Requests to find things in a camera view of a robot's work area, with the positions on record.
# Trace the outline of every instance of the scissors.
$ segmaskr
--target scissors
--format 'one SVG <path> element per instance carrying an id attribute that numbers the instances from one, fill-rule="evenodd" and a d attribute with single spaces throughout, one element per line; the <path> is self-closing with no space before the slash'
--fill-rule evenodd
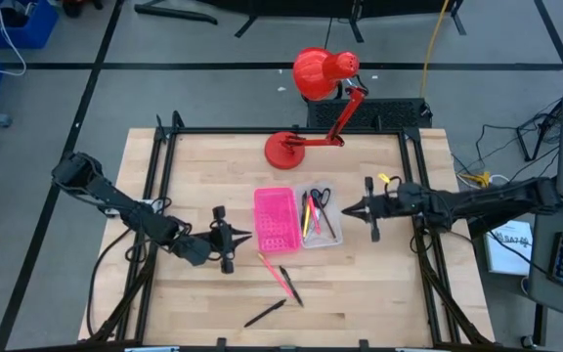
<path id="1" fill-rule="evenodd" d="M 321 211 L 321 214 L 325 218 L 325 222 L 329 227 L 331 235 L 336 240 L 336 233 L 333 231 L 333 227 L 331 226 L 329 218 L 327 217 L 327 213 L 325 212 L 325 206 L 327 205 L 329 198 L 331 197 L 331 190 L 329 188 L 324 188 L 322 191 L 319 191 L 318 189 L 312 189 L 310 190 L 310 196 L 314 200 L 315 206 Z"/>

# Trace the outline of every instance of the gray floor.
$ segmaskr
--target gray floor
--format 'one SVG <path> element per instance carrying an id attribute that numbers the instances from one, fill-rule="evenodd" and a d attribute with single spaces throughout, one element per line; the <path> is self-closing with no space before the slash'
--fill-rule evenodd
<path id="1" fill-rule="evenodd" d="M 115 0 L 87 7 L 82 18 L 61 17 L 47 47 L 22 51 L 31 63 L 92 63 Z M 544 0 L 563 40 L 563 0 Z M 355 42 L 346 23 L 333 20 L 259 19 L 242 39 L 234 32 L 246 16 L 179 1 L 180 8 L 217 17 L 218 26 L 137 15 L 125 2 L 108 49 L 107 63 L 289 62 L 307 46 L 352 50 L 361 61 L 421 63 L 437 16 L 362 20 L 366 43 Z M 561 64 L 533 0 L 466 0 L 460 36 L 446 19 L 433 62 Z M 0 60 L 14 56 L 0 50 Z M 419 70 L 364 70 L 374 98 L 415 97 Z M 38 215 L 49 189 L 89 71 L 30 70 L 5 77 L 0 111 L 14 124 L 0 128 L 0 320 L 12 292 Z M 430 71 L 427 101 L 434 126 L 446 128 L 452 151 L 465 163 L 476 159 L 474 143 L 483 123 L 516 126 L 561 96 L 563 71 Z M 103 70 L 81 128 L 76 149 L 97 157 L 113 178 L 127 130 L 154 126 L 180 111 L 190 126 L 278 126 L 304 123 L 307 110 L 289 70 Z M 490 130 L 486 154 L 514 137 Z M 534 133 L 527 136 L 533 143 Z M 553 146 L 544 145 L 542 153 Z M 521 174 L 538 175 L 552 154 Z M 524 166 L 516 144 L 486 160 L 486 169 L 511 177 Z M 551 166 L 546 173 L 554 174 Z M 88 279 L 97 257 L 104 218 L 87 205 L 60 197 L 32 276 L 9 348 L 71 343 L 77 337 Z M 482 280 L 497 340 L 518 345 L 531 333 L 534 303 L 519 293 L 515 278 L 485 273 Z M 563 315 L 551 312 L 547 346 L 563 351 Z"/>

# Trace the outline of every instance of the lamp arm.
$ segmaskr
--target lamp arm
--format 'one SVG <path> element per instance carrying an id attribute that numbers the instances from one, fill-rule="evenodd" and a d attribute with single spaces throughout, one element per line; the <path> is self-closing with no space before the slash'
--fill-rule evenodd
<path id="1" fill-rule="evenodd" d="M 322 139 L 306 139 L 296 135 L 287 136 L 284 143 L 289 147 L 317 147 L 317 146 L 344 146 L 344 140 L 340 137 L 340 132 L 344 126 L 349 122 L 353 113 L 358 109 L 360 104 L 364 101 L 368 90 L 363 87 L 351 86 L 347 87 L 346 92 L 350 95 L 350 100 L 344 108 L 336 122 L 331 126 L 325 138 Z"/>
<path id="2" fill-rule="evenodd" d="M 327 133 L 326 138 L 328 141 L 333 141 L 340 135 L 344 126 L 349 122 L 353 113 L 358 109 L 360 104 L 364 101 L 365 96 L 368 94 L 367 89 L 357 86 L 347 87 L 345 90 L 350 96 L 349 104 L 347 104 L 338 117 L 338 120 L 336 120 L 336 123 L 331 126 L 329 133 Z"/>

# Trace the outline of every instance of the lamp shade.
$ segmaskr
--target lamp shade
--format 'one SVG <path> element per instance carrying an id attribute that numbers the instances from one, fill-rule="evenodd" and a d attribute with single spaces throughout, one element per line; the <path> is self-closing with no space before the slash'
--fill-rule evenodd
<path id="1" fill-rule="evenodd" d="M 299 92 L 309 100 L 326 98 L 341 79 L 353 77 L 360 64 L 355 54 L 331 54 L 322 48 L 307 48 L 299 53 L 292 76 Z"/>

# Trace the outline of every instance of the black pen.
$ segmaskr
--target black pen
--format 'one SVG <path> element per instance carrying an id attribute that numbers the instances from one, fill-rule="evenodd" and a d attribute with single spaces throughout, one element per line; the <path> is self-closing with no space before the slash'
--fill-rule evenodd
<path id="1" fill-rule="evenodd" d="M 250 326 L 252 326 L 253 324 L 255 324 L 257 321 L 259 321 L 260 319 L 266 317 L 267 314 L 273 312 L 274 310 L 282 307 L 285 303 L 285 299 L 282 299 L 281 301 L 275 303 L 273 306 L 267 308 L 264 312 L 258 314 L 255 318 L 251 319 L 250 321 L 248 321 L 244 327 L 245 328 L 249 328 Z"/>
<path id="2" fill-rule="evenodd" d="M 292 291 L 292 295 L 294 296 L 294 299 L 296 299 L 297 302 L 299 302 L 299 305 L 301 307 L 303 307 L 303 301 L 301 300 L 301 297 L 299 297 L 299 293 L 297 293 L 297 290 L 294 289 L 294 286 L 292 285 L 292 281 L 290 280 L 290 275 L 283 268 L 282 265 L 280 265 L 280 271 L 281 271 L 281 274 L 283 275 L 283 278 L 285 279 L 285 282 L 288 284 L 288 287 L 290 287 L 290 290 Z"/>

